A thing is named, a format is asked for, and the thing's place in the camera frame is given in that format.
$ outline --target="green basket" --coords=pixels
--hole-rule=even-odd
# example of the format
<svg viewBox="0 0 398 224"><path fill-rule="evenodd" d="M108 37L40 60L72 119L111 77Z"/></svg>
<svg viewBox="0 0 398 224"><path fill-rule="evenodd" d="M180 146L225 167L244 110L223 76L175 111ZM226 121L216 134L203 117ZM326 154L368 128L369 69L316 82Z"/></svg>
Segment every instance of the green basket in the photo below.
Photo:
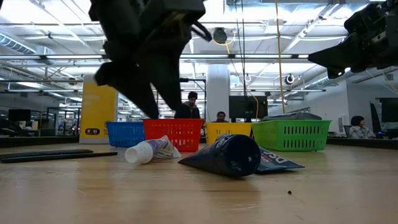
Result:
<svg viewBox="0 0 398 224"><path fill-rule="evenodd" d="M253 124L254 139L276 151L321 151L325 149L331 121L275 120Z"/></svg>

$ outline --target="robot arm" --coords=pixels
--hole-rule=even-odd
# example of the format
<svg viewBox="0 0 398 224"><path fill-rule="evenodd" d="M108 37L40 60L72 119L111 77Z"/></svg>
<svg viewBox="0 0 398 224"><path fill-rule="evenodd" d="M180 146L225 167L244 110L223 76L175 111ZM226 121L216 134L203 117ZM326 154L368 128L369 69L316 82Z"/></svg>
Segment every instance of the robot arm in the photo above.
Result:
<svg viewBox="0 0 398 224"><path fill-rule="evenodd" d="M344 23L348 36L337 46L315 52L308 60L328 69L329 78L367 68L398 65L398 3L374 2L355 12Z"/></svg>
<svg viewBox="0 0 398 224"><path fill-rule="evenodd" d="M103 47L111 60L95 74L97 84L117 89L157 119L152 84L176 110L181 105L179 59L191 30L212 40L198 22L205 12L202 0L91 0L89 15L104 30Z"/></svg>

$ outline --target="red basket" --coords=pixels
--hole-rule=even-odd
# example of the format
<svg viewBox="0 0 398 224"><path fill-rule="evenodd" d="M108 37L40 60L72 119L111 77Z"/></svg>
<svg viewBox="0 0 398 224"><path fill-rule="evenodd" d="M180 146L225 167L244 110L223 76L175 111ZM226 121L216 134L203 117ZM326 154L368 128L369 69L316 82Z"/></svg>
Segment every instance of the red basket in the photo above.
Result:
<svg viewBox="0 0 398 224"><path fill-rule="evenodd" d="M202 119L145 119L145 138L158 139L167 135L180 152L196 152L202 124Z"/></svg>

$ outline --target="yellow basket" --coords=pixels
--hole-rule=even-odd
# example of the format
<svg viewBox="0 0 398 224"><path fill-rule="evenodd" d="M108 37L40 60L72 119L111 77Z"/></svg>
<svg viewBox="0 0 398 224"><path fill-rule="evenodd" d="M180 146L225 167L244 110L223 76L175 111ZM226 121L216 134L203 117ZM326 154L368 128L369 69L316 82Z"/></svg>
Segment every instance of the yellow basket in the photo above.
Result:
<svg viewBox="0 0 398 224"><path fill-rule="evenodd" d="M206 123L206 142L213 144L222 134L244 134L250 136L252 123Z"/></svg>

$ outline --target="blue basket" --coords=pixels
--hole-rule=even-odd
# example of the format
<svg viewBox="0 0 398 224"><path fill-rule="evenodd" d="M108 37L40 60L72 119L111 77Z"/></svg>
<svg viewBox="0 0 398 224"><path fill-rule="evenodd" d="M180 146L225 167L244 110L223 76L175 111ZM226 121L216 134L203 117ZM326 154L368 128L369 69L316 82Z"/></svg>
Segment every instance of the blue basket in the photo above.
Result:
<svg viewBox="0 0 398 224"><path fill-rule="evenodd" d="M107 122L109 144L132 147L145 140L143 122Z"/></svg>

